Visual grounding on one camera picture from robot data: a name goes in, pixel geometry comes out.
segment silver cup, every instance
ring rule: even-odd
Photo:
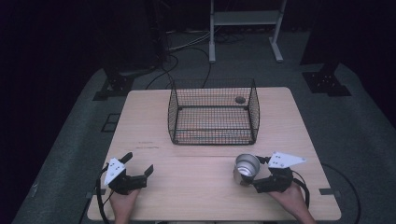
[[[260,171],[260,161],[251,154],[241,154],[235,159],[233,179],[242,186],[248,186]]]

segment wrist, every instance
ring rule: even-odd
[[[116,218],[114,224],[128,224],[129,218]]]
[[[302,213],[296,213],[293,214],[294,217],[299,221],[299,223],[302,224],[316,224],[317,222],[314,220],[312,215],[309,213],[309,211],[302,212]]]

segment wooden table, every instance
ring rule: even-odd
[[[256,144],[215,147],[177,146],[171,142],[167,130],[169,90],[129,93],[106,162],[133,152],[134,157],[126,163],[127,175],[142,175],[154,165],[148,186],[138,196],[133,220],[293,220],[269,195],[258,194],[252,186],[242,187],[233,180],[234,160],[239,154],[270,157],[274,151],[307,159],[291,169],[306,181],[310,211],[316,220],[341,217],[334,196],[319,192],[330,186],[290,90],[258,88],[257,92],[261,121]],[[262,165],[257,178],[268,175],[267,166]],[[109,219],[114,218],[109,203],[105,211]],[[88,217],[101,219],[95,197]]]

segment gray floor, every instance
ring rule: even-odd
[[[209,78],[251,77],[258,87],[288,87],[299,107],[320,160],[341,171],[356,188],[361,201],[359,223],[393,223],[396,198],[396,132],[347,67],[336,70],[339,81],[352,96],[329,97],[311,93],[302,72],[318,71],[321,64],[299,65],[309,33],[282,32],[278,44],[284,57],[277,63],[268,42],[270,34],[245,35],[244,40],[217,45],[217,62]],[[198,35],[173,34],[172,47]],[[207,52],[207,42],[194,46]],[[197,49],[172,53],[178,64],[173,78],[205,78],[209,71],[206,55]],[[176,63],[170,57],[164,67]],[[158,69],[138,77],[133,90],[143,90],[161,74]],[[105,162],[113,133],[101,132],[107,116],[120,113],[125,97],[93,101],[106,81],[103,70],[92,74],[61,130],[40,174],[36,193],[27,195],[14,223],[100,223],[84,216],[86,194]],[[167,88],[167,77],[158,78],[150,89]],[[334,190],[342,217],[334,223],[353,223],[357,198],[352,187],[334,169],[324,167]]]

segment black wire basket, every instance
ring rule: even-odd
[[[253,145],[260,125],[254,79],[176,79],[168,131],[176,145]]]

